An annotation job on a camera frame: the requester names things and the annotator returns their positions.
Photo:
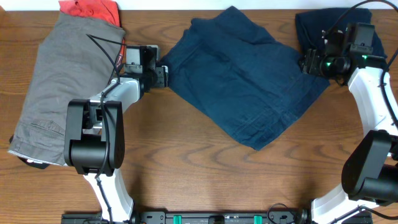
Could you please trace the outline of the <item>blue shorts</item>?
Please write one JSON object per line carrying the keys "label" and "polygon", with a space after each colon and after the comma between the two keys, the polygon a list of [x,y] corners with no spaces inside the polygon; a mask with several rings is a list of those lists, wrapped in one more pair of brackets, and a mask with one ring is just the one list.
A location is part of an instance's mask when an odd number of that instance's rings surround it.
{"label": "blue shorts", "polygon": [[302,73],[295,49],[240,10],[194,18],[162,62],[169,87],[235,141],[257,151],[294,124],[329,86]]}

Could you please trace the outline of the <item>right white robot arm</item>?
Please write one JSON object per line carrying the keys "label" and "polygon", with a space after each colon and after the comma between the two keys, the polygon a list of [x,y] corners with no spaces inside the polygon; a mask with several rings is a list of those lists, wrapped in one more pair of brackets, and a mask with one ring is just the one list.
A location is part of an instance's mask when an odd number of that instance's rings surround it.
{"label": "right white robot arm", "polygon": [[300,62],[303,73],[335,80],[354,96],[364,138],[343,166],[341,182],[297,212],[296,223],[356,223],[361,212],[397,202],[397,103],[389,63],[373,55],[374,26],[349,23],[322,33],[323,50],[310,49]]}

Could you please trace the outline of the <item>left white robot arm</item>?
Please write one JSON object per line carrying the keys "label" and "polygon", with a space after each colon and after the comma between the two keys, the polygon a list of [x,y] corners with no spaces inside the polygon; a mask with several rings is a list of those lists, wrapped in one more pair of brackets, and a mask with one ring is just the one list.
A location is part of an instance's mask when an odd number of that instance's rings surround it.
{"label": "left white robot arm", "polygon": [[97,214],[64,214],[62,223],[139,223],[121,173],[125,154],[124,112],[151,88],[168,85],[157,45],[126,46],[117,77],[95,96],[71,100],[64,157],[90,183],[101,205]]}

